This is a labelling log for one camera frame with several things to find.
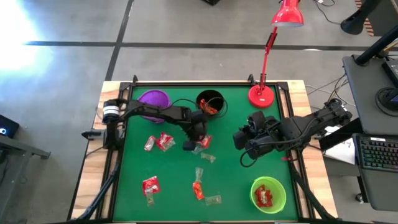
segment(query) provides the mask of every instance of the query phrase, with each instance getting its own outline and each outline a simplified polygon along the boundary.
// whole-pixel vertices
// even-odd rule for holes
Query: white paper
[[[339,127],[326,127],[325,130],[328,132],[326,135],[329,135],[338,129]],[[355,165],[355,146],[353,139],[351,138],[346,140],[335,145],[333,148],[326,150],[325,156]]]

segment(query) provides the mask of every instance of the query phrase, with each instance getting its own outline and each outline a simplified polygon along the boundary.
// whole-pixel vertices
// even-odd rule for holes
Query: desk lamp
[[[303,15],[297,8],[299,0],[284,0],[279,11],[271,20],[274,26],[272,33],[268,37],[264,62],[262,64],[261,80],[259,85],[255,85],[249,90],[249,102],[256,108],[267,108],[274,102],[274,92],[265,86],[267,59],[271,47],[274,45],[278,27],[300,27],[304,25]]]

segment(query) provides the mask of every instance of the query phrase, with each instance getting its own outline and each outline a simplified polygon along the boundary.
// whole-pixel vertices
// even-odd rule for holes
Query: red candy wrapper
[[[203,149],[207,149],[210,145],[210,141],[213,139],[213,137],[209,134],[207,134],[201,141],[198,141],[197,143],[202,147]]]
[[[266,186],[261,185],[256,191],[257,206],[258,207],[271,207],[272,206],[272,195],[270,190],[266,190]]]
[[[170,136],[166,133],[161,133],[160,138],[156,139],[155,143],[160,150],[165,152],[175,144],[175,141],[173,136]]]
[[[147,195],[147,193],[156,194],[157,192],[160,192],[160,185],[157,181],[157,177],[154,176],[147,180],[144,180],[142,182],[142,191],[145,196]]]
[[[149,139],[144,146],[144,150],[147,152],[151,151],[155,145],[155,140],[156,140],[155,136],[149,136]]]
[[[193,187],[193,192],[195,193],[195,196],[197,197],[198,200],[202,200],[205,198],[199,182],[194,182],[192,187]]]

